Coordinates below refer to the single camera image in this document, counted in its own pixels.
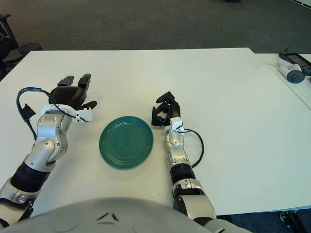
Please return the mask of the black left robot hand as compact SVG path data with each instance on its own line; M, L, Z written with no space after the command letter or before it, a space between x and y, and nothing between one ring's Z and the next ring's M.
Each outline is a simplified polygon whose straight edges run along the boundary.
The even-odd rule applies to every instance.
M72 86L73 80L74 76L66 76L57 84L57 87L51 91L51 95L56 100L56 103L68 105L75 110L82 110L85 108L94 109L97 106L97 101L94 100L84 103L91 80L91 74L84 74L77 86Z

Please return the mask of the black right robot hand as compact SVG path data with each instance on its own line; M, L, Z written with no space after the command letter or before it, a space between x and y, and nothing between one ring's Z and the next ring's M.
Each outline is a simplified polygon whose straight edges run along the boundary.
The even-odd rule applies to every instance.
M171 118L180 117L180 106L170 91L160 96L156 103L160 105L152 109L153 126L169 126Z

